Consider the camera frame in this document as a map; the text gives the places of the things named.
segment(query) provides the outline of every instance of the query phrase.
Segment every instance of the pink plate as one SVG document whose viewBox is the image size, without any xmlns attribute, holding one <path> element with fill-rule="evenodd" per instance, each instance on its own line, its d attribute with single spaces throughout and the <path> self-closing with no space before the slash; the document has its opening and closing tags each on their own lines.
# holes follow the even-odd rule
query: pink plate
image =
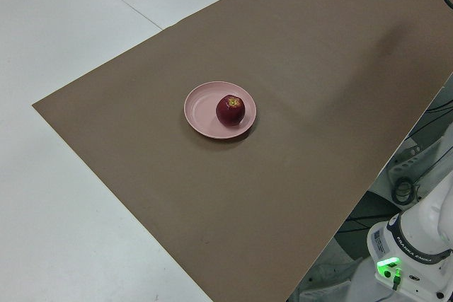
<svg viewBox="0 0 453 302">
<path fill-rule="evenodd" d="M 246 107 L 246 114 L 234 127 L 224 126 L 217 118 L 215 108 L 226 95 L 237 95 Z M 256 106 L 251 95 L 242 87 L 226 81 L 211 81 L 192 90 L 184 102 L 184 115 L 199 133 L 216 139 L 236 137 L 247 131 L 255 121 Z"/>
</svg>

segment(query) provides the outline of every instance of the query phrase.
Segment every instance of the apple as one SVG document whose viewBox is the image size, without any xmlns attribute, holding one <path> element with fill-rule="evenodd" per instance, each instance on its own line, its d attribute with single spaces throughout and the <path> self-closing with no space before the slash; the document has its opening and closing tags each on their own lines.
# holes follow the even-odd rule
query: apple
<svg viewBox="0 0 453 302">
<path fill-rule="evenodd" d="M 240 97 L 226 95 L 217 104 L 215 113 L 223 125 L 230 127 L 241 122 L 246 114 L 246 107 Z"/>
</svg>

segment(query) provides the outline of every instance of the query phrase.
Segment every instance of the green light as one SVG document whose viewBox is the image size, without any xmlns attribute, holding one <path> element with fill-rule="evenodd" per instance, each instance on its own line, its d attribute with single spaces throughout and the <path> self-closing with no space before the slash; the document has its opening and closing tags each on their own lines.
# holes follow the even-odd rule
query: green light
<svg viewBox="0 0 453 302">
<path fill-rule="evenodd" d="M 377 271 L 381 276 L 385 277 L 385 271 L 389 271 L 391 268 L 395 267 L 400 262 L 400 259 L 397 257 L 391 257 L 387 260 L 382 260 L 376 263 Z M 399 270 L 396 270 L 396 275 L 399 276 Z"/>
<path fill-rule="evenodd" d="M 399 263 L 399 258 L 392 257 L 392 258 L 389 258 L 388 260 L 379 261 L 377 263 L 377 266 L 378 267 L 383 267 L 383 266 L 386 266 L 386 265 L 390 265 L 391 263 Z"/>
</svg>

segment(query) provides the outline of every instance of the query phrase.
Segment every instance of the white table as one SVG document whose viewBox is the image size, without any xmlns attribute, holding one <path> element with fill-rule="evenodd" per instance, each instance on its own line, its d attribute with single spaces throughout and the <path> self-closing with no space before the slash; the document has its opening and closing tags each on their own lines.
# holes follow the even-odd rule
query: white table
<svg viewBox="0 0 453 302">
<path fill-rule="evenodd" d="M 0 0 L 0 301 L 210 301 L 31 104 L 214 1 Z"/>
</svg>

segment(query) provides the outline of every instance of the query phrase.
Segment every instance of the brown mat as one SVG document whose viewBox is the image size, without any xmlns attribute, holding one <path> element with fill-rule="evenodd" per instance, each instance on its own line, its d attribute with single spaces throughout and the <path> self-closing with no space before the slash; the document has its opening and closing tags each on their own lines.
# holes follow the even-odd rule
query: brown mat
<svg viewBox="0 0 453 302">
<path fill-rule="evenodd" d="M 453 70 L 442 0 L 222 0 L 34 106 L 215 302 L 284 301 Z M 183 116 L 213 80 L 246 138 Z"/>
</svg>

